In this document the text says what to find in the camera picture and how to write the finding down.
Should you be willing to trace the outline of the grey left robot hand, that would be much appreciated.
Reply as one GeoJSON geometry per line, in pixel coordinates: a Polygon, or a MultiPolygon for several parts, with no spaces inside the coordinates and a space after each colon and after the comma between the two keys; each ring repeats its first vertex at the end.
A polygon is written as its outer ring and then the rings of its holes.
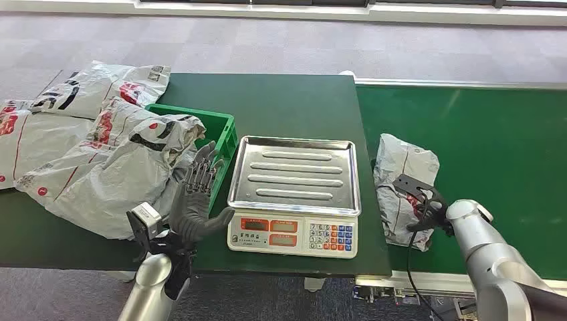
{"type": "Polygon", "coordinates": [[[168,224],[185,245],[226,228],[235,214],[235,209],[227,206],[216,217],[209,217],[212,187],[223,166],[223,160],[213,161],[217,155],[215,147],[216,143],[211,141],[197,151],[177,187],[168,224]]]}

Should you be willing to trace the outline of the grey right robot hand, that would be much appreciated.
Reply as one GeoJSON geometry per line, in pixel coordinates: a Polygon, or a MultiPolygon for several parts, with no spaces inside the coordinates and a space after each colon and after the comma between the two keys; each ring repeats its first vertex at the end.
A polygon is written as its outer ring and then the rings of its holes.
{"type": "Polygon", "coordinates": [[[432,201],[428,204],[419,203],[417,205],[417,223],[410,223],[406,226],[410,232],[425,231],[428,229],[442,229],[446,236],[454,236],[452,224],[446,218],[447,205],[439,201],[432,201]]]}

